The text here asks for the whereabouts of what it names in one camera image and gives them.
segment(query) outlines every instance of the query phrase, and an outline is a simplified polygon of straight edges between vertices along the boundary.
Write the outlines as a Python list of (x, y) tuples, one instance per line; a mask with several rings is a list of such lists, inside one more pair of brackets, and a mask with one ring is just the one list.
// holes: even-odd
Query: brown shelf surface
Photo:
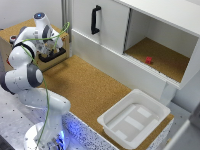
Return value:
[(190, 58), (149, 38), (143, 39), (125, 53), (143, 63), (145, 63), (146, 57), (152, 57), (152, 63), (147, 65), (178, 82), (181, 82), (190, 61)]
[[(49, 90), (71, 102), (72, 113), (120, 150), (123, 149), (104, 133), (97, 118), (131, 92), (131, 89), (75, 55), (43, 75)], [(173, 115), (169, 115), (137, 150), (146, 149), (172, 119)]]

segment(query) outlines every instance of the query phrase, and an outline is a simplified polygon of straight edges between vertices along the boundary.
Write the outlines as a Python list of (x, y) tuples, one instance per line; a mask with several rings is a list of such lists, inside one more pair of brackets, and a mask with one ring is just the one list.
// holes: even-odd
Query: robotic arm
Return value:
[[(59, 33), (51, 27), (44, 13), (36, 13), (34, 20), (36, 27), (23, 27), (20, 30), (8, 59), (14, 70), (6, 72), (1, 76), (1, 86), (11, 94), (18, 94), (20, 101), (26, 106), (47, 108), (46, 90), (36, 88), (42, 84), (43, 75), (40, 69), (32, 63), (32, 58), (35, 58), (37, 51), (47, 54), (47, 58), (51, 58), (52, 49), (50, 48), (55, 43), (57, 43), (56, 48), (61, 48), (63, 43), (60, 37), (55, 37)], [(48, 91), (48, 95), (49, 116), (37, 150), (64, 150), (67, 147), (65, 138), (63, 136), (63, 139), (58, 138), (61, 137), (63, 130), (62, 115), (69, 112), (70, 102), (51, 91)], [(32, 140), (29, 138), (30, 141), (27, 142), (30, 144), (25, 144), (25, 150), (28, 148), (36, 150), (36, 141), (39, 140), (41, 133), (42, 129), (37, 131), (36, 136)]]

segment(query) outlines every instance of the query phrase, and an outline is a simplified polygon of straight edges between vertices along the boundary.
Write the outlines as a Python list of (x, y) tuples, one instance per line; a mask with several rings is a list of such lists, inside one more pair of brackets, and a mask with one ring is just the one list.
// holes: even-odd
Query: green cable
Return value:
[[(56, 42), (55, 42), (54, 47), (53, 47), (53, 48), (55, 49), (55, 47), (56, 47), (56, 45), (57, 45), (58, 38), (60, 37), (60, 35), (62, 35), (62, 34), (69, 28), (69, 25), (70, 25), (70, 23), (67, 22), (67, 23), (63, 26), (62, 30), (60, 31), (60, 33), (59, 33), (57, 36), (54, 36), (54, 37), (51, 37), (51, 38), (43, 38), (43, 39), (26, 39), (26, 40), (22, 41), (22, 43), (24, 43), (25, 41), (33, 41), (33, 40), (50, 40), (50, 39), (53, 39), (53, 38), (57, 37)], [(26, 54), (33, 60), (33, 62), (35, 63), (35, 65), (39, 68), (39, 66), (37, 65), (37, 62), (36, 62), (35, 59), (31, 56), (31, 54), (30, 54), (23, 46), (21, 46), (21, 47), (24, 49), (24, 51), (26, 52)], [(35, 149), (37, 149), (37, 147), (38, 147), (38, 145), (39, 145), (39, 143), (40, 143), (40, 140), (41, 140), (42, 135), (43, 135), (43, 132), (44, 132), (44, 128), (45, 128), (45, 126), (46, 126), (47, 118), (48, 118), (48, 115), (49, 115), (49, 93), (48, 93), (48, 89), (47, 89), (47, 84), (46, 84), (45, 78), (43, 79), (43, 82), (44, 82), (45, 89), (46, 89), (46, 94), (47, 94), (47, 107), (48, 107), (48, 109), (47, 109), (47, 114), (46, 114), (44, 126), (43, 126), (43, 128), (42, 128), (42, 132), (41, 132), (41, 135), (40, 135), (40, 137), (39, 137), (39, 140), (38, 140), (38, 142), (37, 142), (37, 146), (36, 146)]]

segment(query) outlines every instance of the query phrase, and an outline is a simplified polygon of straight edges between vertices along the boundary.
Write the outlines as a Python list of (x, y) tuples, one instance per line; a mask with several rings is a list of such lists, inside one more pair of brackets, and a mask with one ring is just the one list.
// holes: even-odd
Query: cabinet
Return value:
[[(171, 100), (176, 90), (183, 88), (200, 70), (200, 6), (182, 0), (100, 2), (74, 0), (73, 53), (129, 88), (139, 88), (158, 100)], [(100, 17), (97, 17), (97, 28), (100, 32), (92, 35), (91, 9), (95, 5), (102, 5), (102, 11), (98, 12), (102, 14), (97, 14)], [(140, 46), (146, 45), (143, 49), (149, 53), (144, 52), (145, 57), (166, 52), (158, 57), (161, 64), (158, 68), (166, 60), (168, 72), (179, 74), (180, 77), (175, 78), (145, 64), (145, 57), (140, 60), (130, 56), (129, 49), (138, 45), (138, 52), (141, 52)], [(182, 71), (179, 68), (182, 65), (179, 56), (185, 63)], [(155, 56), (152, 60), (154, 64), (158, 62)]]

